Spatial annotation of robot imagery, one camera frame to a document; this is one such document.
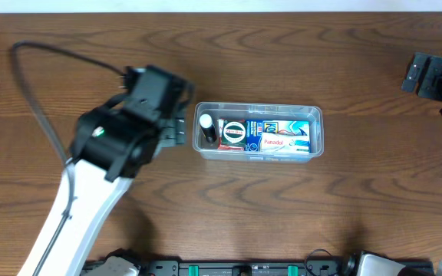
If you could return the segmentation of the dark medicine bottle white cap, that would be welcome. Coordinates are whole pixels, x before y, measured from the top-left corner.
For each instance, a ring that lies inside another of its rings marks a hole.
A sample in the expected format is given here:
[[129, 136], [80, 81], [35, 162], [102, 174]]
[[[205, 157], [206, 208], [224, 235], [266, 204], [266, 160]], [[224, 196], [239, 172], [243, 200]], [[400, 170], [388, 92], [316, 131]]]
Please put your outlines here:
[[205, 113], [200, 116], [199, 125], [201, 127], [206, 142], [214, 143], [216, 141], [217, 135], [213, 118], [209, 114]]

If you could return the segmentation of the blue KoolFever box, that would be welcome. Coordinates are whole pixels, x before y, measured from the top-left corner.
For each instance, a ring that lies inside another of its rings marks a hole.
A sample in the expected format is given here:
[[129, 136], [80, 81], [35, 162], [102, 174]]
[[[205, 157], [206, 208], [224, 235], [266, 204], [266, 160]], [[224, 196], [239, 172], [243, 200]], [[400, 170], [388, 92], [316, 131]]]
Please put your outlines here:
[[260, 152], [260, 140], [263, 133], [275, 133], [290, 136], [309, 136], [310, 139], [310, 125], [308, 121], [304, 120], [248, 120], [246, 151]]

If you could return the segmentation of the white Panadol box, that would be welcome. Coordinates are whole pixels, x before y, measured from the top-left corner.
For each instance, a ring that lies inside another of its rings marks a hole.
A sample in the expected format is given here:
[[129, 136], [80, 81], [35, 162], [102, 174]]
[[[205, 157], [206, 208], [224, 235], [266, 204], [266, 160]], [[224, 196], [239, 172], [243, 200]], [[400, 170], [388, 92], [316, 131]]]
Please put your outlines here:
[[267, 153], [310, 153], [309, 136], [290, 136], [275, 133], [263, 133], [260, 140], [260, 152]]

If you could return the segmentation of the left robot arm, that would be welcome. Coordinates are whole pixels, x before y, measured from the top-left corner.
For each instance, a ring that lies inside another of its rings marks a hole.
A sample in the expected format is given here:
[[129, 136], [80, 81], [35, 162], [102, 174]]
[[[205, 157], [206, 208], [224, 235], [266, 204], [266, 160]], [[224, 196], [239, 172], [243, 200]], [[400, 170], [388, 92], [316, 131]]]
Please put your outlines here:
[[58, 193], [21, 275], [78, 275], [101, 228], [141, 166], [164, 147], [184, 142], [185, 106], [153, 113], [157, 124], [137, 113], [103, 105], [83, 114], [64, 164]]

